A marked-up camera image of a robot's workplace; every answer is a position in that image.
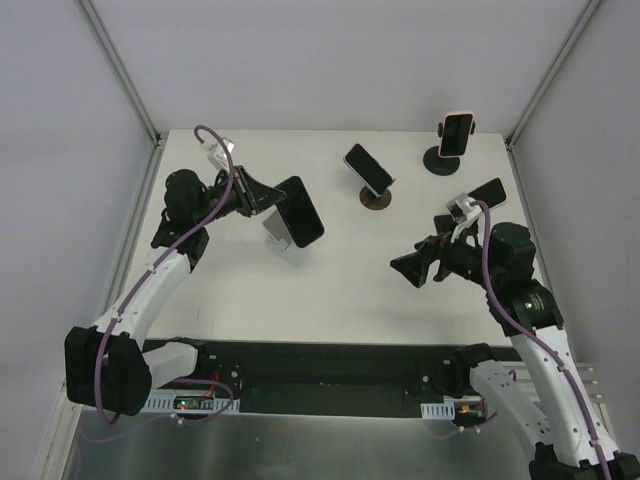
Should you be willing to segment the white phone stand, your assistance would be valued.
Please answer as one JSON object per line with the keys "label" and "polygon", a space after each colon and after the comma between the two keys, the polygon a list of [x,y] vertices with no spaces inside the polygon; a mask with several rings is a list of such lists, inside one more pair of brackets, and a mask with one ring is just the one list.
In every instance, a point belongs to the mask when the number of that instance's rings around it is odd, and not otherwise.
{"label": "white phone stand", "polygon": [[277,210],[269,214],[262,226],[267,233],[267,241],[273,248],[286,251],[294,244],[291,233]]}

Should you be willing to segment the black phone white case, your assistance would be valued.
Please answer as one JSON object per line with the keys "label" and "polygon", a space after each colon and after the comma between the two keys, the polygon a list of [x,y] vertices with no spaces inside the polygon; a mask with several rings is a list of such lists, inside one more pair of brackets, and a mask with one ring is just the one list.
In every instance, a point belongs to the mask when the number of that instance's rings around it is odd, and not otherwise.
{"label": "black phone white case", "polygon": [[354,144],[345,154],[344,163],[376,197],[381,197],[394,182],[393,177],[359,143]]}

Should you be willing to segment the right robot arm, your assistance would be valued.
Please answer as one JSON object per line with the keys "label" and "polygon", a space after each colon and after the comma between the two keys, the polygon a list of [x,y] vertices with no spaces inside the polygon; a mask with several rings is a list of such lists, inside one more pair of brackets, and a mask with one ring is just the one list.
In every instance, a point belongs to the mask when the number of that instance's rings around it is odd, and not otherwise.
{"label": "right robot arm", "polygon": [[498,223],[427,237],[391,267],[422,287],[432,263],[442,282],[455,274],[485,291],[491,316],[524,363],[538,398],[532,400],[485,343],[455,350],[443,391],[479,394],[491,416],[509,427],[533,479],[636,479],[639,460],[620,450],[580,378],[553,294],[534,279],[536,248],[527,227]]}

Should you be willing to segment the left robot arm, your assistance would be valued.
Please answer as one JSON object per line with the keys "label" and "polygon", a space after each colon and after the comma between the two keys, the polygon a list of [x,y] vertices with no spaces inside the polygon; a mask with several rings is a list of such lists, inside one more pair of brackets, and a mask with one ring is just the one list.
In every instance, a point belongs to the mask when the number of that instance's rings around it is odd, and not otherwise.
{"label": "left robot arm", "polygon": [[142,275],[91,326],[75,326],[66,335],[68,399],[100,413],[134,416],[153,390],[178,379],[191,389],[204,387],[212,367],[199,356],[199,343],[178,338],[147,351],[151,326],[204,256],[208,224],[231,213],[258,215],[285,198],[242,166],[220,171],[210,186],[190,169],[171,173]]}

